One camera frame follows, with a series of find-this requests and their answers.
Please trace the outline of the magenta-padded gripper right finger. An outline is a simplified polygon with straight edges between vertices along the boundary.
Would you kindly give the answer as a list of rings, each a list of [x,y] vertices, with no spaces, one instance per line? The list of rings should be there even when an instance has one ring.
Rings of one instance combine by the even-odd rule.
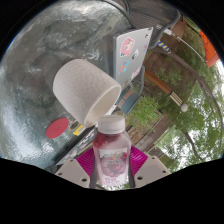
[[[147,156],[134,146],[131,147],[128,171],[131,188],[143,187],[170,174],[156,156]]]

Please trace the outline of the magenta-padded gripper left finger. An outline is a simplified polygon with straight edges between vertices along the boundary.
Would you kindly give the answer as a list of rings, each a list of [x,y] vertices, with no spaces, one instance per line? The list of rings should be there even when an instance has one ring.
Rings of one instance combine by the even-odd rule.
[[[67,160],[55,175],[84,188],[95,188],[98,175],[93,149],[90,148],[77,159]]]

